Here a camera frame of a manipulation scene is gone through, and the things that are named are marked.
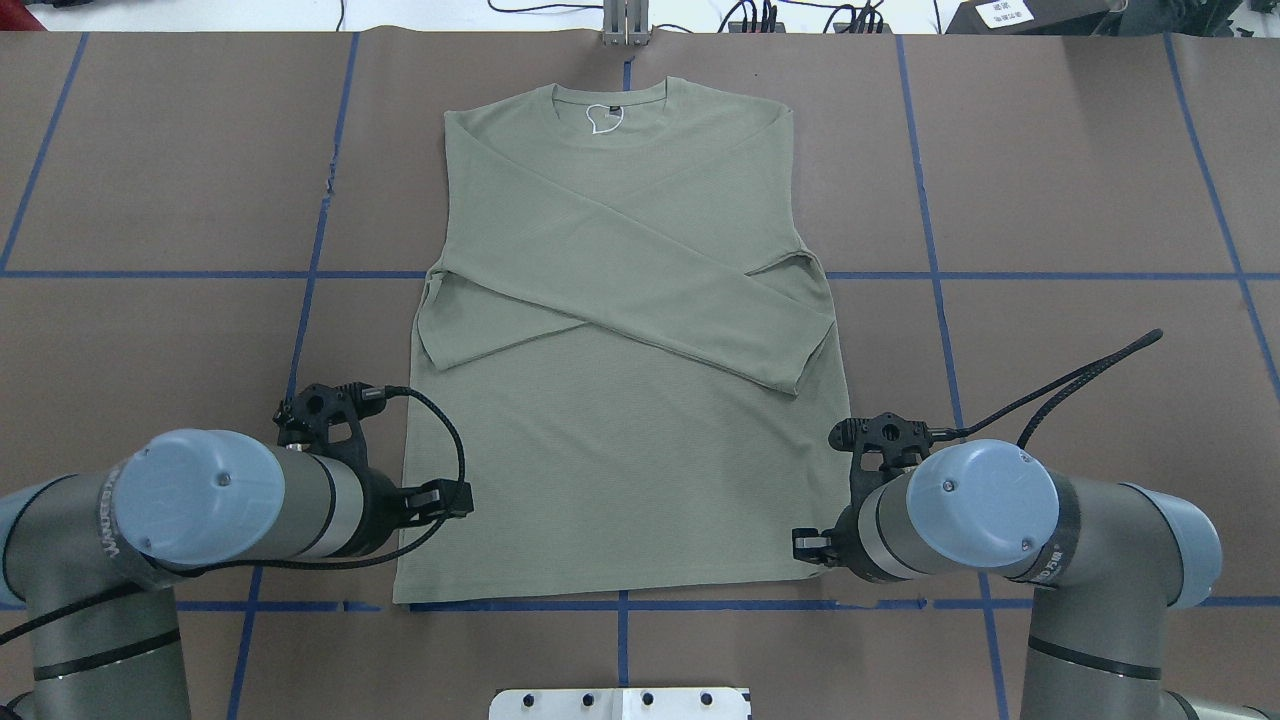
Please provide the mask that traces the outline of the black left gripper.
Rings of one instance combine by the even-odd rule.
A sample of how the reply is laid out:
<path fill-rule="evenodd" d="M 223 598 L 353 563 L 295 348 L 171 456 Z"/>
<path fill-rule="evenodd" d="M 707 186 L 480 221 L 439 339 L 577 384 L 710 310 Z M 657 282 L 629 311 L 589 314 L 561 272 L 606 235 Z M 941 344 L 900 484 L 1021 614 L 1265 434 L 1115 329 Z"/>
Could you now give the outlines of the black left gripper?
<path fill-rule="evenodd" d="M 466 480 L 429 480 L 399 488 L 379 470 L 358 470 L 356 478 L 364 505 L 358 524 L 346 542 L 346 556 L 369 556 L 399 529 L 466 518 L 475 509 L 472 487 Z"/>

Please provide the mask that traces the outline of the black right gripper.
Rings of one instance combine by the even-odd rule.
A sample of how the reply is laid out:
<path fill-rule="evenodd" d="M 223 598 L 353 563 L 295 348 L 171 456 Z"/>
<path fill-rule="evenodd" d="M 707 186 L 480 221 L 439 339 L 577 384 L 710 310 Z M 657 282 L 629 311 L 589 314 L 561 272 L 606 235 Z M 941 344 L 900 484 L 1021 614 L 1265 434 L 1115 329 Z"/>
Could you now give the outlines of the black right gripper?
<path fill-rule="evenodd" d="M 895 559 L 881 533 L 878 509 L 883 493 L 876 489 L 858 509 L 850 505 L 833 530 L 794 528 L 794 559 L 817 566 L 840 565 L 869 583 L 901 582 L 893 574 Z"/>

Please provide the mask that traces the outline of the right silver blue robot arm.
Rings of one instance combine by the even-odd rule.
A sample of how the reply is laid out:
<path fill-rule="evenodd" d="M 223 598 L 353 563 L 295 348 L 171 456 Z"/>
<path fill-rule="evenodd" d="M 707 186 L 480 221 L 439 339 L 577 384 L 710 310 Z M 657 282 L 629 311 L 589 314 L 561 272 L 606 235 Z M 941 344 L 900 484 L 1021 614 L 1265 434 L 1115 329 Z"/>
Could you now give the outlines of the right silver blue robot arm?
<path fill-rule="evenodd" d="M 1275 719 L 1170 691 L 1169 614 L 1206 601 L 1224 551 L 1194 503 L 1133 483 L 1052 471 L 978 439 L 932 454 L 852 501 L 794 557 L 869 582 L 988 571 L 1034 589 L 1024 719 Z"/>

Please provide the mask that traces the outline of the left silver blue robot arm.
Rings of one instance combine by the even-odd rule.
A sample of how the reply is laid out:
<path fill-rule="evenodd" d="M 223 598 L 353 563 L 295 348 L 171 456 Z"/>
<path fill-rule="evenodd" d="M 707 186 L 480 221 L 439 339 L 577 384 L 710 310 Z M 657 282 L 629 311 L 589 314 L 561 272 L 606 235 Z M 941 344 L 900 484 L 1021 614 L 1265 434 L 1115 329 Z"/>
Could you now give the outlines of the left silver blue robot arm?
<path fill-rule="evenodd" d="M 358 457 L 170 430 L 97 473 L 3 500 L 3 602 L 22 603 L 33 685 L 5 719 L 188 719 L 177 584 L 248 565 L 380 564 L 401 529 L 474 510 L 463 477 L 401 488 Z"/>

